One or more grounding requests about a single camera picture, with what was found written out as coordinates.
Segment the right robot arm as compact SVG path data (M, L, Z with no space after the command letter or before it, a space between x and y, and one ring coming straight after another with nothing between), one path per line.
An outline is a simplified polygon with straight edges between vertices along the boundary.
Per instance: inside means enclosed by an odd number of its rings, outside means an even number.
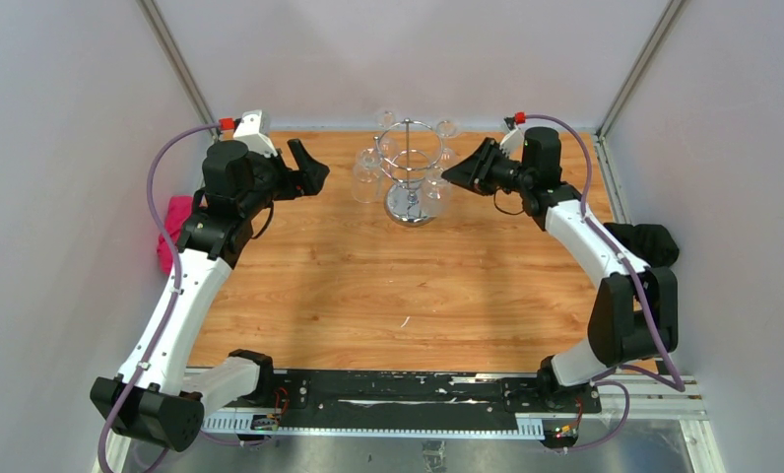
M665 363L665 383L682 389L670 360L679 344L675 241L661 225L602 224L587 193L563 180L560 157L556 130L513 129L502 141L485 139L442 174L478 195L517 193L523 213L569 252L597 290L585 338L542 361L539 402L561 411L574 401L575 386L651 358Z

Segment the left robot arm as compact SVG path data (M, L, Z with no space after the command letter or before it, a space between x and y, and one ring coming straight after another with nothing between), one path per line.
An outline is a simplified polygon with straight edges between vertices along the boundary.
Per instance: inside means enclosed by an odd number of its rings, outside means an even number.
M112 430L176 452L196 440L204 420L243 398L253 407L276 394L273 360L236 349L218 366L188 376L187 361L218 291L245 246L258 235L252 220L277 201L315 196L329 168L298 139L288 142L296 162L266 157L237 140L209 147L204 185L176 241L172 271L149 325L119 373L98 378L91 400Z

